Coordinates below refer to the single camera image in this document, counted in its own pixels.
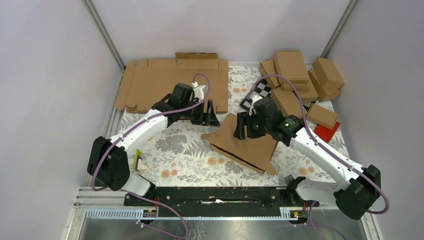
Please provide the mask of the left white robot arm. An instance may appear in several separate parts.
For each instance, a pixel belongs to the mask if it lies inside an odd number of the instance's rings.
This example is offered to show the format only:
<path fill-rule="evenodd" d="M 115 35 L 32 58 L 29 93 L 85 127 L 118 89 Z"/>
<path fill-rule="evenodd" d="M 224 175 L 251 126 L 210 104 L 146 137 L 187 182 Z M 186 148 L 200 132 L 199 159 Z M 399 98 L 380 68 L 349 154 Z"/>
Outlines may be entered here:
<path fill-rule="evenodd" d="M 87 165 L 92 180 L 112 191 L 132 192 L 144 206 L 152 204 L 155 200 L 153 185 L 130 171 L 129 157 L 150 137 L 180 120 L 189 120 L 199 126 L 220 126 L 208 95 L 206 84 L 199 85 L 195 81 L 191 85 L 178 83 L 172 93 L 156 102 L 131 127 L 111 138 L 96 138 Z"/>

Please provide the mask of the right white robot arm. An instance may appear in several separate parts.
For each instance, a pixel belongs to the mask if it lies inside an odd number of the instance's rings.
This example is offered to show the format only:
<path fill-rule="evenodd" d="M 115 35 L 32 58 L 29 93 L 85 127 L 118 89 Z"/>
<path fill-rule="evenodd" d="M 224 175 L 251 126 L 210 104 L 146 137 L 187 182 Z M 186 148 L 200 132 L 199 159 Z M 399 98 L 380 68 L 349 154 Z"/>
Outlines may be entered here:
<path fill-rule="evenodd" d="M 381 188 L 381 172 L 345 157 L 313 134 L 305 117 L 284 116 L 269 97 L 254 95 L 249 111 L 236 115 L 233 136 L 239 140 L 266 135 L 282 142 L 316 163 L 333 183 L 298 177 L 289 184 L 287 201 L 293 206 L 306 201 L 335 205 L 347 217 L 359 220 L 365 213 L 384 214 L 390 204 Z"/>

